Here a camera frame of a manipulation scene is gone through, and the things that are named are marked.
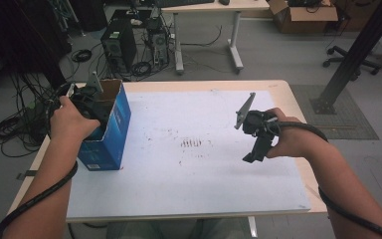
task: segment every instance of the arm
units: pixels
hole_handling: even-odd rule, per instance
[[[279,121],[299,121],[288,118],[279,109],[270,110]],[[348,212],[382,227],[382,208],[367,191],[332,144],[314,133],[294,127],[283,128],[278,144],[267,157],[305,157],[324,193]],[[349,221],[327,208],[337,238],[380,238],[376,233]]]
[[[67,97],[51,118],[52,139],[42,164],[21,204],[61,180],[73,168],[84,138],[98,127],[97,120],[85,119]],[[62,238],[71,182],[26,211],[4,233],[4,238]]]

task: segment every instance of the box flap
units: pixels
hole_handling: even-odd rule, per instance
[[[298,21],[337,21],[337,12],[334,7],[291,7],[290,20]]]
[[[268,3],[274,15],[287,8],[287,3],[284,0],[270,0]]]

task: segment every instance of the forearm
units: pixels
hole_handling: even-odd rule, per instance
[[[65,177],[75,164],[80,141],[52,139],[41,166],[21,204],[42,193]],[[5,238],[61,238],[67,216],[71,181],[17,218]]]
[[[325,141],[316,141],[309,161],[318,185],[337,205],[346,211],[382,227],[382,209],[347,164],[340,152]],[[337,238],[368,238],[377,236],[370,230],[347,221],[328,209]]]

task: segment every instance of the black pole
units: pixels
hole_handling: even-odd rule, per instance
[[[310,100],[317,114],[334,114],[333,104],[352,79],[355,71],[368,56],[382,36],[382,0],[359,33],[348,54],[337,68],[318,99]]]

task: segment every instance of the white table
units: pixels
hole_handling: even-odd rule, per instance
[[[180,6],[163,8],[163,13],[173,13],[174,30],[175,30],[175,62],[176,72],[180,75],[184,73],[184,64],[182,62],[181,42],[180,42],[180,19],[185,18],[188,21],[195,24],[195,27],[199,25],[216,24],[218,22],[225,23],[225,19],[229,19],[230,23],[234,26],[232,31],[232,37],[228,40],[229,49],[231,50],[232,57],[239,73],[244,69],[244,65],[241,61],[240,55],[237,50],[237,36],[240,24],[240,17],[242,11],[257,11],[267,10],[269,4],[266,0],[231,0],[227,6],[222,5],[215,0],[213,3]]]
[[[276,106],[287,115],[303,120],[302,113],[286,82],[158,82],[125,83],[124,86],[127,95],[129,94],[132,118],[121,170],[89,172],[80,163],[79,172],[73,179],[67,221],[254,216],[325,211],[325,206],[316,192],[316,181],[305,159],[297,158],[293,161],[291,158],[283,158],[253,164],[240,160],[251,151],[255,141],[249,135],[244,135],[241,130],[237,131],[233,128],[235,111],[247,99],[249,92],[258,92],[256,99],[259,97],[259,101],[262,101],[255,101],[252,109],[264,111],[266,109],[260,109],[257,106]],[[268,93],[270,99],[264,98],[263,92]],[[216,103],[218,106],[222,103],[236,104],[230,113],[229,110],[224,111],[229,108],[226,105],[213,109],[213,115],[230,114],[232,119],[219,121],[219,123],[216,120],[205,120],[211,124],[203,124],[200,131],[190,130],[188,127],[180,132],[177,131],[178,125],[175,125],[174,121],[169,121],[169,116],[175,115],[173,112],[159,113],[160,116],[166,117],[167,121],[161,118],[147,119],[147,121],[154,121],[154,125],[160,126],[154,126],[152,123],[138,123],[139,118],[145,114],[155,115],[157,112],[155,103],[163,99],[161,96],[175,95],[179,99],[184,94],[188,96],[187,101],[190,104],[194,100],[197,101],[198,97],[201,101],[207,96],[218,101]],[[242,98],[241,102],[236,102],[232,97],[236,94]],[[148,98],[142,101],[140,96],[144,99],[148,96],[154,98],[154,103],[149,105],[150,110],[140,109],[145,107],[144,103],[148,101]],[[162,109],[167,104],[163,101],[160,103],[159,106]],[[211,114],[207,109],[201,109],[196,113],[203,113],[201,120],[209,118]],[[187,122],[191,127],[200,125],[196,119],[188,119]],[[219,133],[214,137],[201,134],[204,131],[217,131],[217,129]],[[230,141],[231,133],[238,143]],[[48,143],[49,140],[46,139],[31,167],[32,170],[40,165]],[[176,146],[165,147],[164,151],[159,151],[158,156],[147,156],[154,151],[155,147],[163,147],[164,144]],[[219,153],[235,156],[219,158],[217,157]],[[288,167],[289,162],[296,163],[295,170]],[[271,164],[275,163],[279,167],[271,167]],[[287,177],[298,180],[298,173],[302,178],[302,185],[296,194],[300,194],[300,197],[292,192],[287,194],[287,191],[281,191],[282,187],[290,183],[287,182]],[[263,182],[263,178],[276,180],[277,183],[266,187],[262,183],[259,184]],[[18,205],[31,180],[31,177],[25,179],[10,211]],[[283,200],[257,203],[252,200],[253,196],[261,199],[282,196]],[[305,196],[309,200],[309,205],[304,203]]]

